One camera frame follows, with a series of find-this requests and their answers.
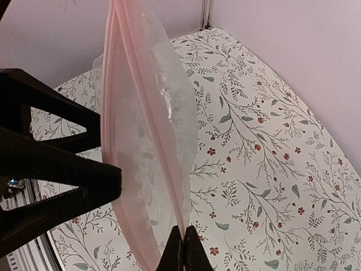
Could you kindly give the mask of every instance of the clear plastic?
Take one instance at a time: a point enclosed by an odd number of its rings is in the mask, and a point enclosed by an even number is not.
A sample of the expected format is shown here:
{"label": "clear plastic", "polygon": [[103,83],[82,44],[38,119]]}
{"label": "clear plastic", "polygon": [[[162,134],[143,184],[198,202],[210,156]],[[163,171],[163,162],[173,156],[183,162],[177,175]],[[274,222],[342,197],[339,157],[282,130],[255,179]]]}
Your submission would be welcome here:
{"label": "clear plastic", "polygon": [[110,0],[102,74],[103,162],[120,167],[123,179],[113,209],[140,267],[154,271],[171,227],[184,234],[189,223],[193,90],[162,25],[139,0]]}

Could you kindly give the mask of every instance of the floral paper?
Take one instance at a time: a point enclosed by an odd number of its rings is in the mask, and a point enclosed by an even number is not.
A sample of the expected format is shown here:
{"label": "floral paper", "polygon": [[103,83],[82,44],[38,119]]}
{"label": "floral paper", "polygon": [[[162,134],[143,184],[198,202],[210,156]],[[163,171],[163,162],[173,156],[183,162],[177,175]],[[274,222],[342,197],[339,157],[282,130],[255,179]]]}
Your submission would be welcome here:
{"label": "floral paper", "polygon": [[[172,43],[196,97],[191,222],[214,269],[359,270],[359,176],[317,117],[224,31]],[[97,110],[91,71],[56,90]],[[37,109],[32,118],[37,140],[84,130]],[[99,149],[81,155],[101,158]],[[42,181],[41,189],[46,198],[71,187]],[[110,204],[49,234],[68,271],[139,269]]]}

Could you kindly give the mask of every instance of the leaf pattern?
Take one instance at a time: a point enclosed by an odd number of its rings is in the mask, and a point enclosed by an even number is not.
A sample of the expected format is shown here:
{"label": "leaf pattern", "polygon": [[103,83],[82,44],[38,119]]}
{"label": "leaf pattern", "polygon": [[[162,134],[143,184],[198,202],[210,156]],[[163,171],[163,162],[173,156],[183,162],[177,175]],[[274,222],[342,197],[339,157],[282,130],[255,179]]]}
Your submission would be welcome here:
{"label": "leaf pattern", "polygon": [[[212,266],[360,270],[360,177],[312,110],[220,29],[171,42],[195,93],[199,148],[190,174],[191,223]],[[91,71],[56,90],[98,110]],[[85,130],[35,108],[32,119],[36,140]],[[80,155],[101,160],[100,149]],[[74,188],[39,184],[42,198]],[[139,270],[110,204],[48,235],[68,271]]]}

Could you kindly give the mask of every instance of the white wall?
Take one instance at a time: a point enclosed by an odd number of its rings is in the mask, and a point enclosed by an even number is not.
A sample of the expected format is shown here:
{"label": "white wall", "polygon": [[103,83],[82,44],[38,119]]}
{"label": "white wall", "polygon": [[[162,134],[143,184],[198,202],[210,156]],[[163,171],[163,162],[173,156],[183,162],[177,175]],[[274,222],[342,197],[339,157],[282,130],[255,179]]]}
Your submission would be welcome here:
{"label": "white wall", "polygon": [[216,0],[213,25],[293,88],[361,174],[361,1]]}
{"label": "white wall", "polygon": [[[199,28],[202,0],[149,1],[170,37]],[[0,22],[0,68],[22,68],[53,87],[89,70],[107,12],[108,0],[12,0]]]}

